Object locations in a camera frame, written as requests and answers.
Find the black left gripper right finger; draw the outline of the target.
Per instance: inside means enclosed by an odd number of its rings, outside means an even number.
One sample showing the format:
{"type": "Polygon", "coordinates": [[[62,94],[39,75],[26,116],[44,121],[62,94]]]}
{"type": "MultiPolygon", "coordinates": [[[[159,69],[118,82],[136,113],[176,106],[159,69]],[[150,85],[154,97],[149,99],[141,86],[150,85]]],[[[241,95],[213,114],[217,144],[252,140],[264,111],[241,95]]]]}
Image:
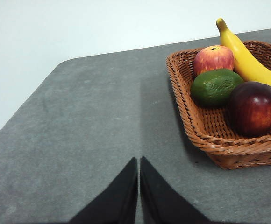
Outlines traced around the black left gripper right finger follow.
{"type": "Polygon", "coordinates": [[[210,223],[168,184],[144,156],[140,160],[140,192],[145,224],[210,223]]]}

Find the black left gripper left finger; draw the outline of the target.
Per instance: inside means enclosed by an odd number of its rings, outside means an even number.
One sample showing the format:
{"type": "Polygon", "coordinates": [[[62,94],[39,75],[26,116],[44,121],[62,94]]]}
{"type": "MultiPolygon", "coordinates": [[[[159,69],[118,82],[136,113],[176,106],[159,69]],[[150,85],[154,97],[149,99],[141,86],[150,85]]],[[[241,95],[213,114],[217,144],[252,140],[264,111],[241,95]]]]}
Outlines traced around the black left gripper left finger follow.
{"type": "Polygon", "coordinates": [[[109,186],[74,216],[71,224],[133,224],[138,198],[137,159],[133,157],[109,186]]]}

